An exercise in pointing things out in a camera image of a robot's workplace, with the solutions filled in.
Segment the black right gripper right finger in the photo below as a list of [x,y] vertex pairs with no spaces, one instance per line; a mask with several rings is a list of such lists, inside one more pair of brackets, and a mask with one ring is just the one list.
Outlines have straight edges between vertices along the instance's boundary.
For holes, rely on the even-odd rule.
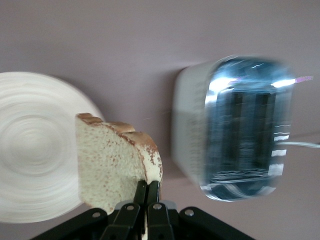
[[251,240],[252,237],[207,212],[189,206],[177,211],[172,201],[160,201],[160,183],[146,195],[149,240]]

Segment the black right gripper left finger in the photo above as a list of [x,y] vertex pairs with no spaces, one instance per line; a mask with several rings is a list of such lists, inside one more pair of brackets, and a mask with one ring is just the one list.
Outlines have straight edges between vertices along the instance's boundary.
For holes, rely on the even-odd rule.
[[140,212],[147,183],[137,183],[133,201],[124,201],[108,214],[101,208],[87,210],[37,236],[34,240],[131,240],[137,239]]

